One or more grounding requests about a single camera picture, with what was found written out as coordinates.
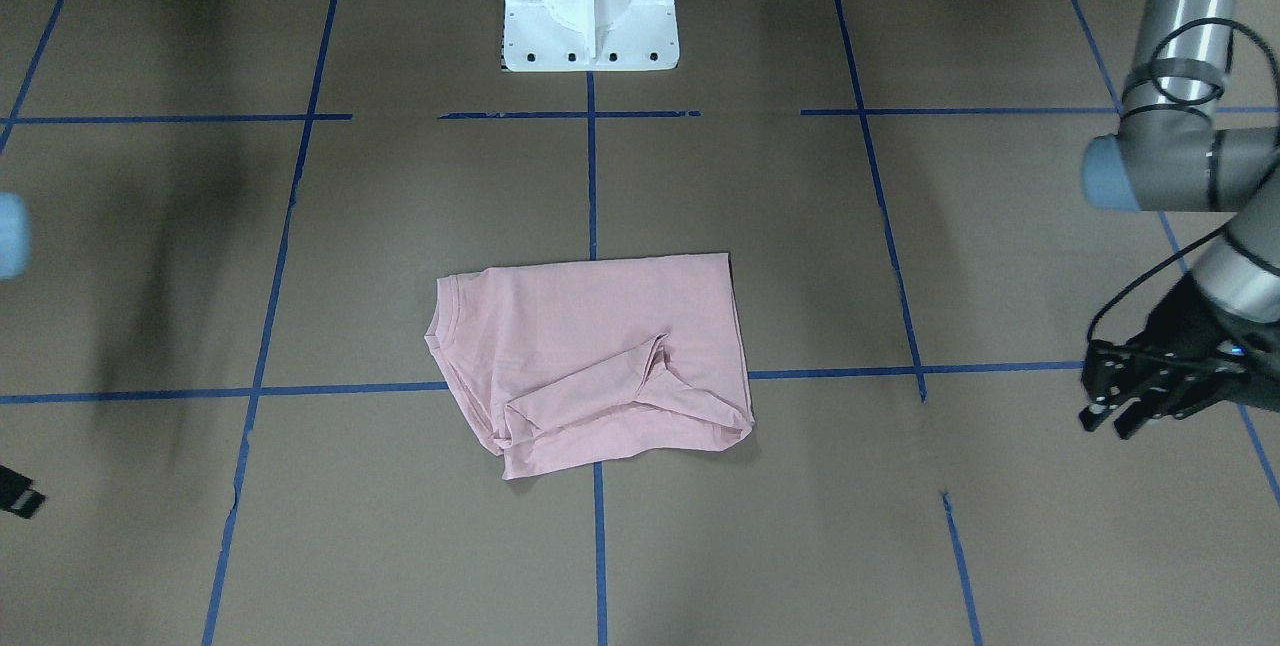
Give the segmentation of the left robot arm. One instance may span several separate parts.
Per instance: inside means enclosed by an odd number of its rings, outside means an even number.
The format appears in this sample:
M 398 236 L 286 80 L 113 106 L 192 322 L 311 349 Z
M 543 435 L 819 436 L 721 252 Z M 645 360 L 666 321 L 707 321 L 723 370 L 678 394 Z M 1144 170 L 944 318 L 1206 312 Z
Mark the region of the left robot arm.
M 1094 209 L 1225 214 L 1181 249 L 1188 272 L 1126 342 L 1085 333 L 1082 429 L 1183 421 L 1210 406 L 1277 411 L 1277 127 L 1219 128 L 1235 43 L 1277 55 L 1236 20 L 1238 0 L 1146 0 L 1114 134 L 1092 139 L 1082 191 Z

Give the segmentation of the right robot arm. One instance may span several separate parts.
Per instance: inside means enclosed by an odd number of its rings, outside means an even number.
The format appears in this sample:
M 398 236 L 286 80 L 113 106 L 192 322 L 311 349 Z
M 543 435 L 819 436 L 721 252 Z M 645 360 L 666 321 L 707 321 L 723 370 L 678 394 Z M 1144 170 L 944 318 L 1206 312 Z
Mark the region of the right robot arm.
M 26 271 L 29 258 L 29 217 L 26 203 L 13 192 L 1 192 L 1 280 L 14 280 Z M 32 478 L 18 469 L 1 467 L 1 509 L 20 519 L 31 519 L 46 498 Z

